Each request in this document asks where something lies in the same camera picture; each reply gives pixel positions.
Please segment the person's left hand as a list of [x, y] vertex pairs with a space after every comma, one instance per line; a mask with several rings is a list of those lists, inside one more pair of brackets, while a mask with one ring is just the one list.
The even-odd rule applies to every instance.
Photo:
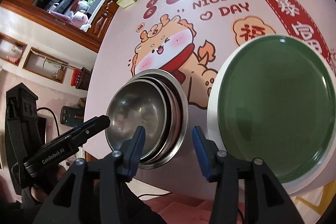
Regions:
[[66, 173], [66, 169], [64, 168], [64, 166], [59, 165], [58, 166], [58, 171], [57, 173], [54, 173], [55, 178], [53, 178], [50, 181], [50, 185], [45, 187], [45, 188], [41, 188], [41, 187], [37, 187], [37, 186], [32, 186], [31, 187], [31, 195], [33, 197], [34, 200], [38, 201], [38, 202], [45, 202], [45, 200], [49, 197], [49, 194], [51, 193], [51, 191], [53, 190], [53, 188], [56, 186], [56, 184], [58, 183], [58, 181], [64, 176], [64, 174]]

